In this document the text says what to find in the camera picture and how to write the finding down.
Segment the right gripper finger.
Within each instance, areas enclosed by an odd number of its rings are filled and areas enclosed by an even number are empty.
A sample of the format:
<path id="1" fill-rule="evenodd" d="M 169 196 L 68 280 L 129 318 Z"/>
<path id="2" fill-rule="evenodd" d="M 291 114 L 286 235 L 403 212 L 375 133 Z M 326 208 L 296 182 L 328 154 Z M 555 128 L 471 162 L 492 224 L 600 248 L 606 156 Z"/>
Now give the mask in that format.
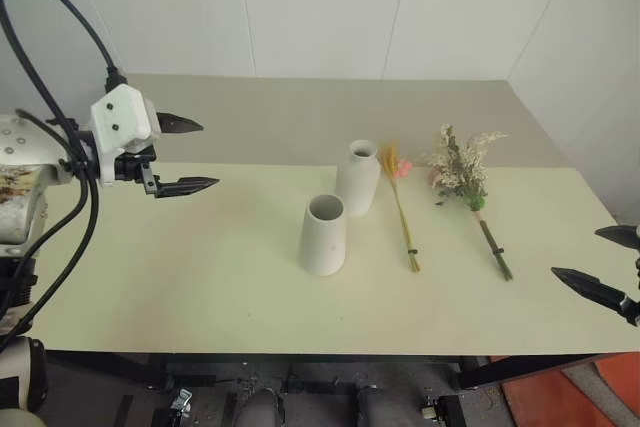
<path id="1" fill-rule="evenodd" d="M 597 236 L 633 250 L 639 249 L 639 227 L 633 225 L 614 225 L 599 228 Z"/>
<path id="2" fill-rule="evenodd" d="M 629 324 L 639 326 L 639 303 L 623 291 L 575 269 L 552 267 L 551 272 L 581 297 L 616 312 Z"/>

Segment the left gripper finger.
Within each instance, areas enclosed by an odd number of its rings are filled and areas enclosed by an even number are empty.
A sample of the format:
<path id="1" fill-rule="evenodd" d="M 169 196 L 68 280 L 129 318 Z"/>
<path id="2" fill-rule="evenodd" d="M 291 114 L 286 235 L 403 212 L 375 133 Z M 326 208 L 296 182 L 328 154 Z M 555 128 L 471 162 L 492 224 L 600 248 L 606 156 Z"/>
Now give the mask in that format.
<path id="1" fill-rule="evenodd" d="M 162 134 L 184 134 L 204 130 L 200 123 L 189 118 L 164 112 L 158 112 L 156 116 Z"/>
<path id="2" fill-rule="evenodd" d="M 212 187 L 220 182 L 219 179 L 210 177 L 181 177 L 175 182 L 163 183 L 160 177 L 155 175 L 154 180 L 148 183 L 148 194 L 155 198 L 172 198 L 188 196 Z"/>

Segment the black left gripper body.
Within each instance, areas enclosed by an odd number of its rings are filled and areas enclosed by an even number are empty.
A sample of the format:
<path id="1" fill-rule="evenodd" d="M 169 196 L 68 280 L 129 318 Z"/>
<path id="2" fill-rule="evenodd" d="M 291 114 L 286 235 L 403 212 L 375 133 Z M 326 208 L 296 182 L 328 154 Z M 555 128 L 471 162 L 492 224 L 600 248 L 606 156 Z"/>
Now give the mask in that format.
<path id="1" fill-rule="evenodd" d="M 153 146 L 145 147 L 138 153 L 124 152 L 115 159 L 115 179 L 141 184 L 146 193 L 155 193 L 156 179 L 151 169 L 151 163 L 155 160 Z"/>

